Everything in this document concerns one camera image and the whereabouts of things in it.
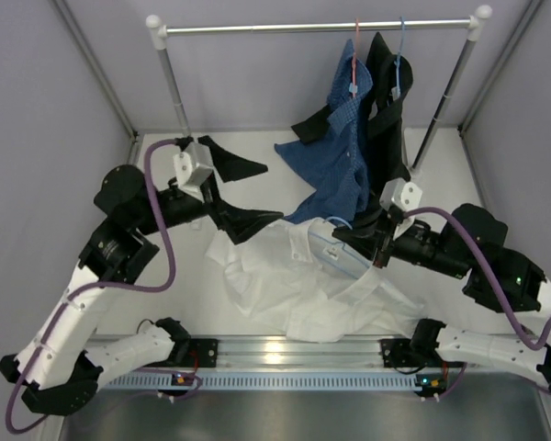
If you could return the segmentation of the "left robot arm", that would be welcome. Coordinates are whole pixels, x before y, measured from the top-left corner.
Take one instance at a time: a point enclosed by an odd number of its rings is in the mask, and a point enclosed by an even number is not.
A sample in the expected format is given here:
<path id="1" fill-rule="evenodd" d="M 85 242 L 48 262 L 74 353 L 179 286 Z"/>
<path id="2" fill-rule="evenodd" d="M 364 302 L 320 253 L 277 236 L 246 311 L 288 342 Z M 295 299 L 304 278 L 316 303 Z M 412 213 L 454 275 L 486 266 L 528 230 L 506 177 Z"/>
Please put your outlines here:
<path id="1" fill-rule="evenodd" d="M 209 218 L 240 244 L 279 220 L 278 211 L 240 209 L 219 192 L 219 183 L 267 170 L 208 136 L 158 141 L 145 151 L 142 166 L 111 170 L 94 199 L 105 218 L 79 254 L 57 306 L 24 349 L 0 360 L 12 399 L 41 417 L 68 416 L 125 374 L 185 363 L 191 337 L 171 318 L 112 344 L 87 343 L 120 292 L 157 294 L 173 285 L 171 228 Z"/>

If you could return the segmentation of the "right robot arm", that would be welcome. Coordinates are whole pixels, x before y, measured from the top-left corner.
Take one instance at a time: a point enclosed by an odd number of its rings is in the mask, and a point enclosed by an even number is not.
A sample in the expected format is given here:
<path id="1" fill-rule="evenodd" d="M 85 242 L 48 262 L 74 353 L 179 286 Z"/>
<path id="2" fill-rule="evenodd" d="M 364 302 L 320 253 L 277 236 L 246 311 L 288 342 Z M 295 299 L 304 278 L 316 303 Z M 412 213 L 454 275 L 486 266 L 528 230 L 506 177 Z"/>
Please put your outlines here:
<path id="1" fill-rule="evenodd" d="M 486 209 L 466 203 L 453 212 L 382 209 L 332 235 L 377 268 L 395 258 L 464 281 L 463 294 L 505 317 L 513 330 L 480 334 L 421 318 L 406 338 L 415 362 L 493 367 L 551 394 L 551 280 L 526 255 L 505 247 L 507 232 Z"/>

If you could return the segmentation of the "white shirt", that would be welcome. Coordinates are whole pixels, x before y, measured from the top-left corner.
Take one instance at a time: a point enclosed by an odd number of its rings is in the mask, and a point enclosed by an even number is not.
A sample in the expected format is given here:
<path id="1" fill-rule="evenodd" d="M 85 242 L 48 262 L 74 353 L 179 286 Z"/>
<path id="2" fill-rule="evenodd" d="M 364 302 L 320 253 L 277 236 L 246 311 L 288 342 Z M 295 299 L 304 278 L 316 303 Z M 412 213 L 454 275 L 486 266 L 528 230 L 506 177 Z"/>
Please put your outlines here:
<path id="1" fill-rule="evenodd" d="M 220 266 L 230 302 L 243 316 L 292 340 L 336 342 L 370 325 L 385 334 L 411 336 L 423 304 L 366 258 L 371 266 L 358 279 L 327 272 L 309 249 L 312 220 L 277 220 L 241 244 L 217 232 L 207 256 Z"/>

